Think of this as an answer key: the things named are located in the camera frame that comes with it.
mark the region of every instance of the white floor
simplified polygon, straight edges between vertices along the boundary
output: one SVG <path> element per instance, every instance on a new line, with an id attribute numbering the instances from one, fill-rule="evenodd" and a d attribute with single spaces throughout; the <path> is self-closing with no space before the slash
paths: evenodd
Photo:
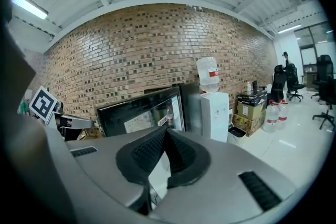
<path id="1" fill-rule="evenodd" d="M 284 130 L 266 133 L 260 128 L 244 140 L 241 147 L 287 176 L 298 188 L 311 183 L 324 162 L 333 139 L 332 125 L 315 114 L 327 111 L 326 105 L 318 104 L 314 92 L 302 89 L 304 99 L 289 102 L 288 120 Z M 330 111 L 336 114 L 336 106 Z"/>

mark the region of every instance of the box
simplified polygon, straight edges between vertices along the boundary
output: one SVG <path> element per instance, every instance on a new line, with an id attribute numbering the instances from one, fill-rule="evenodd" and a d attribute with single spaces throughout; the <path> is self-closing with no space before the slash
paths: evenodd
<path id="1" fill-rule="evenodd" d="M 247 92 L 237 94 L 238 101 L 252 106 L 257 106 L 267 100 L 267 91 L 259 90 L 257 92 L 252 92 L 247 94 Z"/>
<path id="2" fill-rule="evenodd" d="M 234 126 L 244 130 L 246 132 L 246 136 L 251 136 L 254 134 L 264 123 L 266 111 L 262 111 L 260 116 L 254 120 L 249 120 L 242 116 L 235 114 L 233 116 L 233 124 Z"/>
<path id="3" fill-rule="evenodd" d="M 243 104 L 243 103 L 238 102 L 238 106 L 237 106 L 238 113 L 237 114 L 249 120 L 254 120 L 260 116 L 262 111 L 265 110 L 264 104 L 266 104 L 265 101 L 257 106 L 252 106 L 252 105 Z"/>

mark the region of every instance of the white wall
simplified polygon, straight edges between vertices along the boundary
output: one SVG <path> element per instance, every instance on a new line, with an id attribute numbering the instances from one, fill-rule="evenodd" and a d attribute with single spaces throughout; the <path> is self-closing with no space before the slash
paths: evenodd
<path id="1" fill-rule="evenodd" d="M 25 49 L 45 52 L 50 42 L 50 36 L 35 27 L 13 18 L 8 24 L 8 30 L 18 47 Z"/>
<path id="2" fill-rule="evenodd" d="M 330 56 L 331 61 L 334 65 L 334 72 L 336 72 L 336 43 L 335 42 L 325 42 L 315 44 L 317 56 L 327 54 Z"/>
<path id="3" fill-rule="evenodd" d="M 299 49 L 296 36 L 293 31 L 289 31 L 283 34 L 279 34 L 274 39 L 275 52 L 277 54 L 278 64 L 286 66 L 285 58 L 282 56 L 286 51 L 289 56 L 289 61 L 295 65 L 298 70 L 298 80 L 301 81 L 301 75 L 303 75 L 303 66 L 301 52 Z"/>

